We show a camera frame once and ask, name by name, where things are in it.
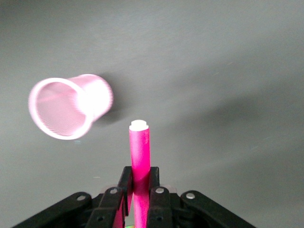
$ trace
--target screw head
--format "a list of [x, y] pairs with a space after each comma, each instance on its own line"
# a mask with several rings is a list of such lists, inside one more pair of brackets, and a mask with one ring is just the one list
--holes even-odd
[[112, 190], [110, 190], [110, 193], [111, 194], [115, 194], [117, 192], [117, 189], [112, 189]]
[[193, 193], [189, 192], [189, 193], [186, 194], [186, 197], [187, 197], [187, 199], [192, 200], [192, 199], [195, 198], [195, 195]]
[[85, 198], [86, 198], [85, 196], [78, 196], [76, 200], [77, 200], [77, 201], [82, 201], [82, 200], [84, 200]]
[[155, 190], [155, 192], [158, 193], [158, 194], [162, 194], [164, 192], [164, 189], [163, 188], [157, 188]]

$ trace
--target black mechanical arm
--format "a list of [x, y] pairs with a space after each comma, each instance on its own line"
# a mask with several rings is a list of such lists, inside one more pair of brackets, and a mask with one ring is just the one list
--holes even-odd
[[[160, 186], [159, 168], [150, 169], [147, 228], [255, 228], [198, 191], [181, 196]], [[77, 192], [13, 228], [124, 228], [132, 200], [132, 168], [117, 187], [95, 198]]]

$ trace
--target pink cylinder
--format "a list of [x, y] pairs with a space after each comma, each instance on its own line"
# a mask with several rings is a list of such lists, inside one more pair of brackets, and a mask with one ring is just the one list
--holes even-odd
[[134, 220], [146, 228], [149, 209], [150, 130], [143, 120], [132, 122], [129, 130], [133, 172]]
[[94, 121], [107, 113], [113, 103], [109, 84], [97, 75], [68, 79], [48, 78], [30, 92], [28, 108], [35, 124], [58, 139], [77, 139]]

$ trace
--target gray background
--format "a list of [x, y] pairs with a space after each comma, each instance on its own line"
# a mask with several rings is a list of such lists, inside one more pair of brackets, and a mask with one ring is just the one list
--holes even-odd
[[[79, 140], [47, 136], [30, 90], [86, 73], [111, 84], [112, 110]], [[304, 2], [1, 2], [1, 227], [117, 183], [138, 118], [162, 184], [259, 228], [303, 227]]]

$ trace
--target pink cup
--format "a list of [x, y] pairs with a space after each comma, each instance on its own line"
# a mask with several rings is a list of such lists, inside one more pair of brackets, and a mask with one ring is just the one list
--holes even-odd
[[77, 139], [94, 121], [107, 113], [113, 103], [109, 84], [97, 75], [68, 79], [48, 78], [30, 92], [28, 108], [35, 124], [57, 139]]

